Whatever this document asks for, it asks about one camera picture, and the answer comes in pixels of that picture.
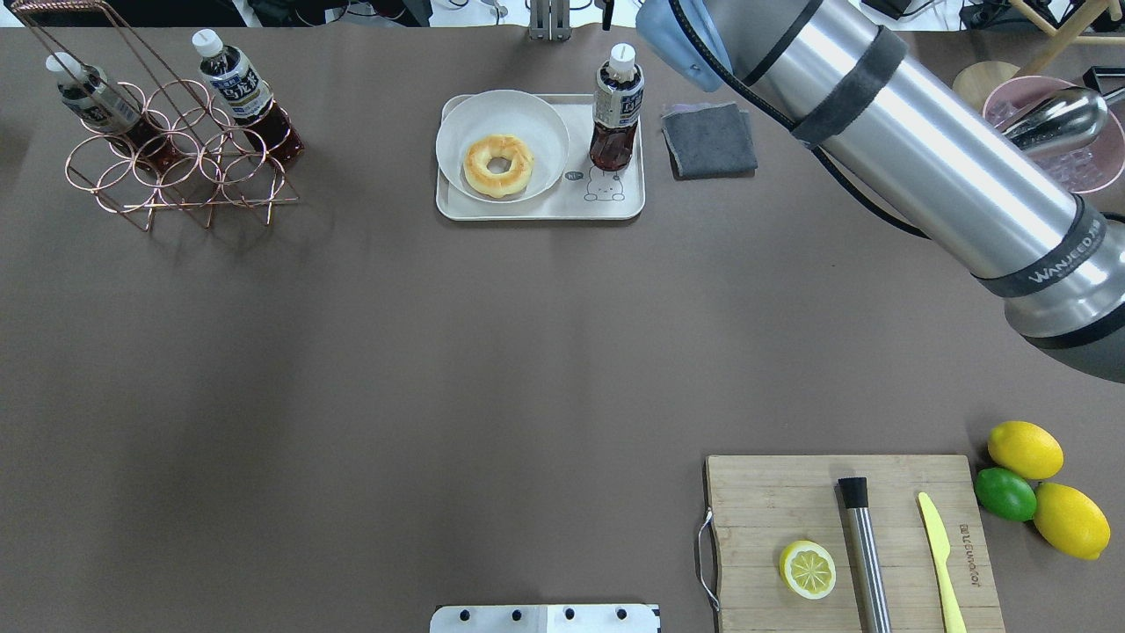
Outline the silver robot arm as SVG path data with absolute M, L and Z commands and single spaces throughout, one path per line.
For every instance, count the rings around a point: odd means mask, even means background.
M 1046 355 L 1120 382 L 1122 225 L 1053 181 L 846 1 L 647 1 L 636 29 L 837 159 L 1005 302 Z

